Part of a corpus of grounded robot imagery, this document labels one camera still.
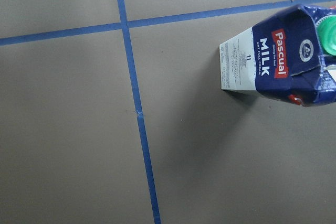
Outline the blue white milk carton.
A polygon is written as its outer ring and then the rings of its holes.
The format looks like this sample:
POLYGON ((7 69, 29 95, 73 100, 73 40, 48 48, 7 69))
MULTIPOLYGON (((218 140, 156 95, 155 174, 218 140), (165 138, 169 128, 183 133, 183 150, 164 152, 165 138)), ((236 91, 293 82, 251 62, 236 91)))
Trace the blue white milk carton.
POLYGON ((219 46, 221 88, 300 106, 335 102, 335 9, 295 5, 219 46))

